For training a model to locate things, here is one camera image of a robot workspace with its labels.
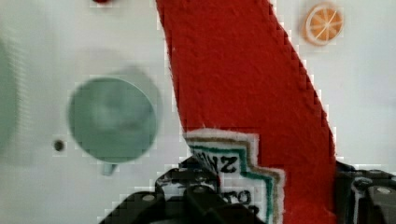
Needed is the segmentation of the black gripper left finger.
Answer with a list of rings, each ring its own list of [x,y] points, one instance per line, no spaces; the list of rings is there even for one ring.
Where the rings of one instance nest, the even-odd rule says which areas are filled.
[[[223,192],[219,178],[190,157],[128,196],[99,224],[265,224],[245,190]]]

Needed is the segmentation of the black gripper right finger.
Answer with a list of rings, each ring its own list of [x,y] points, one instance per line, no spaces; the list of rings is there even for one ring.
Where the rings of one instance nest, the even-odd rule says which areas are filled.
[[[336,163],[337,224],[396,224],[395,175]]]

